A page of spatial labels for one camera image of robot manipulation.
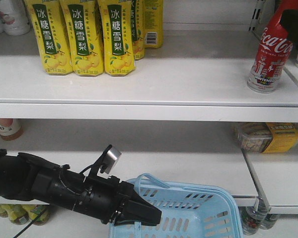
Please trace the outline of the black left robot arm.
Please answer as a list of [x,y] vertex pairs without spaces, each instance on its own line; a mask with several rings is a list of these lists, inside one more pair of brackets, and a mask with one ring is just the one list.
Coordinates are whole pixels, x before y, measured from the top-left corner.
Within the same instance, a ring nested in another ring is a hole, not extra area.
[[87,167],[90,172],[85,176],[83,171],[70,171],[68,164],[58,165],[28,153],[9,156],[0,149],[0,196],[20,201],[36,199],[97,218],[103,224],[158,225],[162,212],[142,199],[133,184],[115,176],[98,176],[108,174],[120,156],[109,145]]

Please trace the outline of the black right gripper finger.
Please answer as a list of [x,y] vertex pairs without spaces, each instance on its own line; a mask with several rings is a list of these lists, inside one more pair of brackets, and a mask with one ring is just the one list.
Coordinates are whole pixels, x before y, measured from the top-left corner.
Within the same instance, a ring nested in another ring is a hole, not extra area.
[[287,39],[293,42],[295,48],[298,50],[298,10],[284,10],[280,24],[288,33]]

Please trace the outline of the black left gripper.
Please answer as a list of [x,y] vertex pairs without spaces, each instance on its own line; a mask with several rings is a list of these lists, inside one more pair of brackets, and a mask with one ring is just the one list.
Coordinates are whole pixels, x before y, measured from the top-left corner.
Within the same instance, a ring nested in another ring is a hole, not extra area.
[[103,224],[115,220],[116,226],[140,222],[144,226],[160,223],[162,212],[134,191],[134,186],[113,176],[86,177],[82,193],[75,198],[73,211],[99,219]]

